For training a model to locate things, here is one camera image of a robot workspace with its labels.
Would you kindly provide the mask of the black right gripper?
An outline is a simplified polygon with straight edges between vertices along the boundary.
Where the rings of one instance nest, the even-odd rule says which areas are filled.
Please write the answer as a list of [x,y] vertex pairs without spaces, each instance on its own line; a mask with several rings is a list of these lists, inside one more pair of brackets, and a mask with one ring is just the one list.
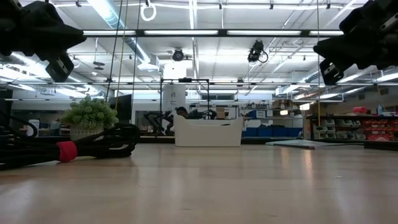
[[379,70],[398,66],[398,0],[369,0],[340,24],[343,35],[320,40],[313,51],[322,56],[320,73],[334,85],[352,65]]

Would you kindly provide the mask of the person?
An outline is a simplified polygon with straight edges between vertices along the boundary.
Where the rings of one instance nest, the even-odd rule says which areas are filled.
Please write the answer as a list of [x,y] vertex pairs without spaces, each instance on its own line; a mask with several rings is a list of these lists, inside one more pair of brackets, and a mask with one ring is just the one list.
[[176,108],[176,113],[179,116],[183,116],[185,119],[199,119],[199,114],[197,110],[188,112],[187,109],[183,106]]

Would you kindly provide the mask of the black round ceiling fixture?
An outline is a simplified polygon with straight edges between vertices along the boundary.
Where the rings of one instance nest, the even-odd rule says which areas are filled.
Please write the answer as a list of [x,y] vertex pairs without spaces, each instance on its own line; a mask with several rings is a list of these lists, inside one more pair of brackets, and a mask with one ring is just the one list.
[[180,62],[185,58],[184,52],[182,49],[176,48],[173,52],[172,59],[175,62]]

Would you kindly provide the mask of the small green potted plant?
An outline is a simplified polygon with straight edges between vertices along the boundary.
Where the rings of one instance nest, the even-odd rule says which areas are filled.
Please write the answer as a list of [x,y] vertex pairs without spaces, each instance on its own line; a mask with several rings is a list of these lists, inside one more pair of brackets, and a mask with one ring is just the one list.
[[117,111],[104,100],[90,96],[79,102],[72,102],[61,122],[70,127],[70,139],[76,141],[99,134],[119,122]]

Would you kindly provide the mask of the overhead LED light bar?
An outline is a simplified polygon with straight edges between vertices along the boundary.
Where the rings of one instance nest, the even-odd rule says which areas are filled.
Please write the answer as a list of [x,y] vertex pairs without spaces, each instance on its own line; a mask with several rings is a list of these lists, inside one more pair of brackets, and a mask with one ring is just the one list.
[[343,35],[340,30],[292,29],[177,29],[177,30],[84,30],[85,37],[333,37]]

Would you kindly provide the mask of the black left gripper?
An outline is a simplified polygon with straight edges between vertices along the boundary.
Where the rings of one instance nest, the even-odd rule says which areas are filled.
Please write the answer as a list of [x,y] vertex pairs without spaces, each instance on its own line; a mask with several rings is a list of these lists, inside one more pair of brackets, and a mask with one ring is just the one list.
[[47,1],[22,6],[0,0],[0,54],[22,52],[48,61],[45,70],[55,82],[65,82],[74,68],[67,50],[85,40],[83,31],[66,25]]

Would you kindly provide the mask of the magazine with waterfall cover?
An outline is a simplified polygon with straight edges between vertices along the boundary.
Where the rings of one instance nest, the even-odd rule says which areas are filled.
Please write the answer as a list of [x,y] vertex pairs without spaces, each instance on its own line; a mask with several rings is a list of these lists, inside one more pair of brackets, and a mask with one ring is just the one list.
[[364,149],[364,146],[359,143],[328,143],[321,141],[310,141],[305,139],[294,139],[284,141],[272,141],[267,142],[267,146],[280,146],[280,147],[292,147],[299,149],[309,150],[324,150],[324,149]]

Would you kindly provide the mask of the row of blue bins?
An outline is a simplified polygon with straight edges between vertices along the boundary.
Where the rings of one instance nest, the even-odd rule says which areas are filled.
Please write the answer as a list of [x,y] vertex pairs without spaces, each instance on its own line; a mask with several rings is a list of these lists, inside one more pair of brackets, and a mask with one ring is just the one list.
[[240,116],[244,118],[244,138],[297,138],[303,129],[301,112],[249,110]]

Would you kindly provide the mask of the black background robot arms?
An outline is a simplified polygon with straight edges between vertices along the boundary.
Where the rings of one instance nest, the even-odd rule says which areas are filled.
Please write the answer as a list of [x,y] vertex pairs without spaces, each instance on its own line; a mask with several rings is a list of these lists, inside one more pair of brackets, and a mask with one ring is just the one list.
[[[174,115],[171,111],[166,111],[164,113],[150,111],[144,114],[144,118],[149,122],[152,127],[152,133],[158,136],[173,136],[174,131],[172,128],[174,126]],[[163,120],[167,121],[168,124],[166,128],[163,127]]]

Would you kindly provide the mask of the black monitor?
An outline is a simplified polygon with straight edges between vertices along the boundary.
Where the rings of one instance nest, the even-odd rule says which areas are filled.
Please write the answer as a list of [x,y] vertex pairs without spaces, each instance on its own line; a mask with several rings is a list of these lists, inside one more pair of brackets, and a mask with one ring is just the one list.
[[110,98],[108,103],[110,107],[117,111],[117,119],[119,123],[129,124],[132,115],[132,95],[123,95],[119,97]]

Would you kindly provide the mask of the shelf with red bins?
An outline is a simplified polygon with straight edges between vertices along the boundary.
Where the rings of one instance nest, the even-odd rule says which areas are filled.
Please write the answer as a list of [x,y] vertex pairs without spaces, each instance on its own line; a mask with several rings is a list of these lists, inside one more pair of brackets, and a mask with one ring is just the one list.
[[310,139],[398,141],[398,108],[375,113],[366,107],[354,107],[350,113],[325,113],[307,116]]

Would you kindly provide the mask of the white plastic bin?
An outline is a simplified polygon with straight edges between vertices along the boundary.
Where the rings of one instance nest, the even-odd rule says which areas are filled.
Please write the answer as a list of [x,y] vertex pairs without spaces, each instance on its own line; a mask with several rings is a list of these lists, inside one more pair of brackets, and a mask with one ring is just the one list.
[[176,116],[174,131],[175,145],[178,147],[239,147],[243,118],[210,120]]

